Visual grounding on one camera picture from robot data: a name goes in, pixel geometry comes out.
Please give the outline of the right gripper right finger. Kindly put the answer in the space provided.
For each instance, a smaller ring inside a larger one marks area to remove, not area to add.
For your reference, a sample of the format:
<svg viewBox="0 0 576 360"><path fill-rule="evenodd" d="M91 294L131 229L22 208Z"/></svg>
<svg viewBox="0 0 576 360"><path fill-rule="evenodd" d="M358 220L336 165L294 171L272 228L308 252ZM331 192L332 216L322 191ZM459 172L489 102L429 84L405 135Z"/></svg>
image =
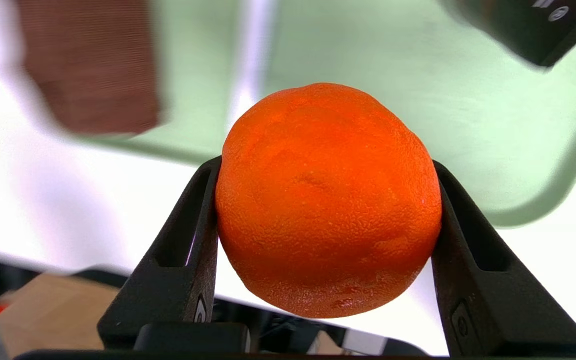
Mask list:
<svg viewBox="0 0 576 360"><path fill-rule="evenodd" d="M576 322L457 178L438 161L434 168L442 217L431 262L450 356L576 358Z"/></svg>

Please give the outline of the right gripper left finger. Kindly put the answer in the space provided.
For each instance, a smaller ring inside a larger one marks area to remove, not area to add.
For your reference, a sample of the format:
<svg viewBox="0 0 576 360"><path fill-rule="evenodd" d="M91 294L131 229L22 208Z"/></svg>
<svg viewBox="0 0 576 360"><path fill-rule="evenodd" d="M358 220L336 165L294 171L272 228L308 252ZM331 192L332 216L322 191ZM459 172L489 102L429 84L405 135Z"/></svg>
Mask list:
<svg viewBox="0 0 576 360"><path fill-rule="evenodd" d="M150 248L99 319L107 349L129 349L143 326L208 322L217 280L215 187L220 156L187 183Z"/></svg>

